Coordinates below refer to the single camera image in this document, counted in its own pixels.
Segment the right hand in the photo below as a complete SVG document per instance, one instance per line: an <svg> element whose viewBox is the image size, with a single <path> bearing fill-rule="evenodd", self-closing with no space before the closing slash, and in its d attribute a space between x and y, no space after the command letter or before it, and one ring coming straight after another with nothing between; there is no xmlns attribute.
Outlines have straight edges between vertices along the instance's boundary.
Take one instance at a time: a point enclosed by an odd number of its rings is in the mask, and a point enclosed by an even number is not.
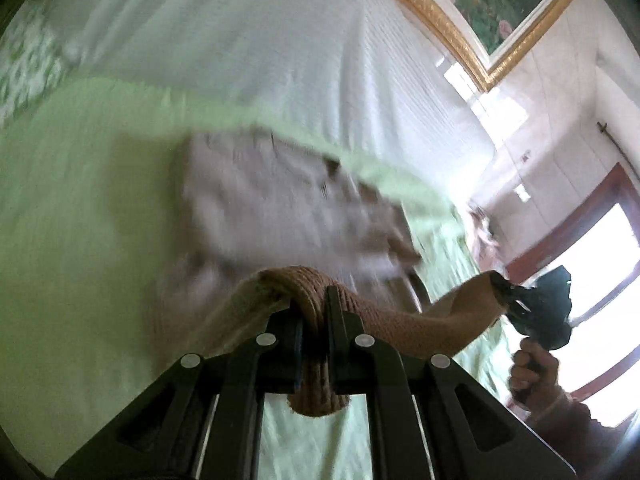
<svg viewBox="0 0 640 480"><path fill-rule="evenodd" d="M530 414L541 414L563 395L559 361L537 341L524 338L512 360L508 382L512 398Z"/></svg>

